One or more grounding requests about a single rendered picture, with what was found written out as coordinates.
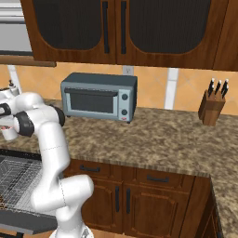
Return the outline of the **wooden knife block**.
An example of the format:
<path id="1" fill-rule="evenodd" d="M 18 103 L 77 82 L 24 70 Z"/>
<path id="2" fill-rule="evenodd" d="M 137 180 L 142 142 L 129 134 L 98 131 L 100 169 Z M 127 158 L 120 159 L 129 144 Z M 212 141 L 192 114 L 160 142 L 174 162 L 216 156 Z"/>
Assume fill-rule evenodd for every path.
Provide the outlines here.
<path id="1" fill-rule="evenodd" d="M 205 126 L 215 126 L 216 121 L 225 105 L 226 100 L 221 96 L 219 91 L 208 95 L 206 90 L 202 98 L 200 108 L 198 110 L 198 117 Z"/>

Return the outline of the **grey toaster oven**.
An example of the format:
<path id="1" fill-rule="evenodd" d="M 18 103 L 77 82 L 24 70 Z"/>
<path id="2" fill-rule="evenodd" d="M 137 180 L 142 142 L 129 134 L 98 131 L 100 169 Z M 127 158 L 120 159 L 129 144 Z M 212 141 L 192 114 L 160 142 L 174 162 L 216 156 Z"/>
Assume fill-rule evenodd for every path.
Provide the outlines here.
<path id="1" fill-rule="evenodd" d="M 138 78 L 131 75 L 71 73 L 60 84 L 62 107 L 70 116 L 130 123 L 137 107 Z"/>

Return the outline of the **wooden cupboard side panel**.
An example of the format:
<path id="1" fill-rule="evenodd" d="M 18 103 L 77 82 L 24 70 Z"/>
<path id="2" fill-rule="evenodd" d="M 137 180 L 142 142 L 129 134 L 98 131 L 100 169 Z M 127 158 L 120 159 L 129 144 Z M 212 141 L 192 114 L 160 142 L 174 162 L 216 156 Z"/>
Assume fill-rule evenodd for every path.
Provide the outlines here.
<path id="1" fill-rule="evenodd" d="M 238 0 L 229 0 L 213 69 L 238 72 Z"/>

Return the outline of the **wooden corner cupboard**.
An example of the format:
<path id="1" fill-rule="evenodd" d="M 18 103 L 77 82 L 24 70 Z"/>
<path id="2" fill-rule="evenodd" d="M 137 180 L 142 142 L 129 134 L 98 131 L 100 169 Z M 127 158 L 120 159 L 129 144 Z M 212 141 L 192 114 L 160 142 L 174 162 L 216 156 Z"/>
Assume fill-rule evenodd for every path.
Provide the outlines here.
<path id="1" fill-rule="evenodd" d="M 224 238 L 213 184 L 203 194 L 200 204 L 201 217 L 195 238 Z"/>

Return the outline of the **wooden drawer front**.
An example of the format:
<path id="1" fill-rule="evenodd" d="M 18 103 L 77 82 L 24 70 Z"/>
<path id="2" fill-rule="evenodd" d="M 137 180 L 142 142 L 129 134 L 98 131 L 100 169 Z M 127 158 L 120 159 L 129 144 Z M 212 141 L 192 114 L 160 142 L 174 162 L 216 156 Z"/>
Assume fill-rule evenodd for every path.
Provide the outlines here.
<path id="1" fill-rule="evenodd" d="M 100 172 L 87 172 L 80 170 L 80 165 L 84 165 L 86 167 L 100 167 Z M 70 162 L 70 165 L 64 170 L 63 175 L 65 177 L 73 176 L 73 175 L 89 175 L 93 178 L 107 178 L 111 174 L 111 169 L 108 164 L 103 164 L 99 162 L 90 162 L 90 161 L 84 161 L 84 160 L 76 160 L 72 159 Z"/>
<path id="2" fill-rule="evenodd" d="M 136 175 L 139 184 L 153 186 L 155 188 L 167 188 L 169 190 L 182 192 L 189 192 L 194 181 L 194 176 L 142 168 L 137 169 Z M 147 175 L 159 179 L 169 177 L 169 182 L 163 183 L 150 181 L 147 180 Z"/>

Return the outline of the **dark grey dishwasher door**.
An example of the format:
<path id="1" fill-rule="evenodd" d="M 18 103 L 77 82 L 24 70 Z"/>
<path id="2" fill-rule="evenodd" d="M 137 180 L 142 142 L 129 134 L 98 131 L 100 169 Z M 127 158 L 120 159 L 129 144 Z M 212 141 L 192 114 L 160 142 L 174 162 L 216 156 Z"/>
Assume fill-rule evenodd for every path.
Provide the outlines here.
<path id="1" fill-rule="evenodd" d="M 57 221 L 54 217 L 37 217 L 27 213 L 0 210 L 0 229 L 37 234 L 54 231 L 57 227 Z"/>

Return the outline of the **wooden shelf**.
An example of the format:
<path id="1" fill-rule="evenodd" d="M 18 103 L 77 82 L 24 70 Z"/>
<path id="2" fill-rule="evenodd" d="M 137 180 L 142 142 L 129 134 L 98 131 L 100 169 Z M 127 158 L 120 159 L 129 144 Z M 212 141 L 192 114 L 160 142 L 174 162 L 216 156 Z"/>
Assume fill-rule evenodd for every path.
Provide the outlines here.
<path id="1" fill-rule="evenodd" d="M 33 56 L 11 56 L 11 55 L 0 55 L 0 64 L 39 66 L 39 67 L 56 67 L 57 66 L 57 63 L 54 61 L 39 61 L 39 60 L 35 60 Z"/>

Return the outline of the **white cup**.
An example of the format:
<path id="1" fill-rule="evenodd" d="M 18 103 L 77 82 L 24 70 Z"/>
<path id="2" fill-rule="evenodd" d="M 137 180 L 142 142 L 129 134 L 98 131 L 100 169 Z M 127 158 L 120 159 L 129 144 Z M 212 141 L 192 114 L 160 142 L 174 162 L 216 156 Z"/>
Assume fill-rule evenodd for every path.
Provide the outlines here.
<path id="1" fill-rule="evenodd" d="M 18 137 L 18 133 L 11 126 L 2 126 L 1 131 L 6 141 L 10 141 Z"/>

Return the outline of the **silver range hood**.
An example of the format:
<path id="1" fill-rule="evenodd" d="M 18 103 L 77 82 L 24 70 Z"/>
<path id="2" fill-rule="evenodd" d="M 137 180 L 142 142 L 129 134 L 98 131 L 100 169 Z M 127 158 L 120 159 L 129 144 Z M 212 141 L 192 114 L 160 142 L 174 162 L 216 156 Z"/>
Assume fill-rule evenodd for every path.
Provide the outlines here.
<path id="1" fill-rule="evenodd" d="M 0 0 L 0 54 L 33 54 L 20 0 Z"/>

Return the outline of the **wooden glass-front cupboard door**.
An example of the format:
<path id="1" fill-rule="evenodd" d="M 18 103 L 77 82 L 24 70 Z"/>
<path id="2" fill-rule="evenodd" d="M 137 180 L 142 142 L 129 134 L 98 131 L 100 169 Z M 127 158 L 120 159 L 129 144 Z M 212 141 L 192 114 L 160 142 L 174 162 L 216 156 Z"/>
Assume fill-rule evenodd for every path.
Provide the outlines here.
<path id="1" fill-rule="evenodd" d="M 108 2 L 110 53 L 104 53 L 102 2 Z M 40 61 L 114 64 L 114 0 L 20 0 L 33 57 Z"/>
<path id="2" fill-rule="evenodd" d="M 121 54 L 121 1 L 126 53 Z M 122 65 L 212 69 L 229 0 L 115 0 Z"/>

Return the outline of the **wooden lower cupboard door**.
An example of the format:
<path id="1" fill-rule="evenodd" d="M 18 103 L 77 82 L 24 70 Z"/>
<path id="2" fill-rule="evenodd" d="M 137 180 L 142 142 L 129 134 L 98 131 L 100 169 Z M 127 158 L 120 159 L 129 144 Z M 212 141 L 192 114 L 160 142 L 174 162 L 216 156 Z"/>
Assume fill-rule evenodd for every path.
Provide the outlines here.
<path id="1" fill-rule="evenodd" d="M 130 189 L 130 214 L 126 189 Z M 189 194 L 139 185 L 124 185 L 124 232 L 138 238 L 179 238 Z"/>
<path id="2" fill-rule="evenodd" d="M 94 178 L 93 195 L 84 203 L 82 216 L 92 229 L 123 232 L 123 184 Z M 119 186 L 119 212 L 115 211 L 115 187 Z"/>

